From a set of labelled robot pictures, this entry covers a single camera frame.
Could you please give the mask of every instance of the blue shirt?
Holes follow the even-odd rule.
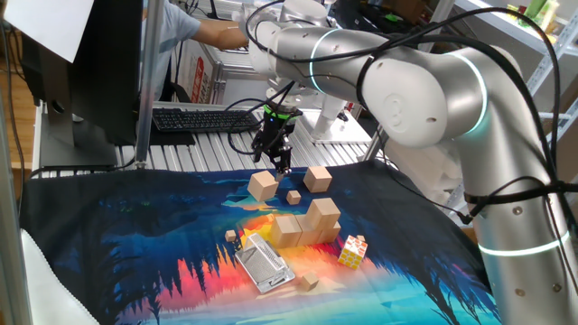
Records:
[[[159,56],[154,72],[154,99],[159,100],[163,92],[164,78],[169,69],[171,52],[179,42],[189,40],[200,27],[200,22],[187,15],[181,8],[164,0],[163,24],[159,40]]]

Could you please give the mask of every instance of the cardboard box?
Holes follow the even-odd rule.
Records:
[[[396,0],[389,4],[391,10],[409,23],[417,23],[425,9],[424,0]]]

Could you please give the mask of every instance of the bottle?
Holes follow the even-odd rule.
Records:
[[[538,15],[540,10],[544,6],[545,2],[546,2],[546,0],[532,0],[530,5],[526,8],[526,11],[524,12],[524,16],[526,16],[530,19],[536,18],[536,16]],[[520,26],[528,27],[528,24],[525,23],[524,21],[522,21],[521,19],[518,21],[518,24]]]
[[[560,6],[560,4],[558,4],[556,0],[547,0],[545,5],[542,7],[542,10],[540,10],[534,19],[543,31],[548,28],[548,25],[554,19],[558,6]]]

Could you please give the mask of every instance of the metal grater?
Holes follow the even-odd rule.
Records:
[[[235,253],[261,293],[266,293],[295,278],[285,260],[268,241],[255,233],[247,238],[245,248]]]

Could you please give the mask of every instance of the person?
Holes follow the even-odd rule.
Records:
[[[220,50],[233,50],[248,46],[248,40],[239,29],[237,22],[197,20],[168,0],[164,0],[163,8],[159,54],[154,72],[154,100],[159,100],[163,94],[171,53],[179,42],[191,39]],[[147,9],[148,0],[144,0],[143,22],[148,15]]]

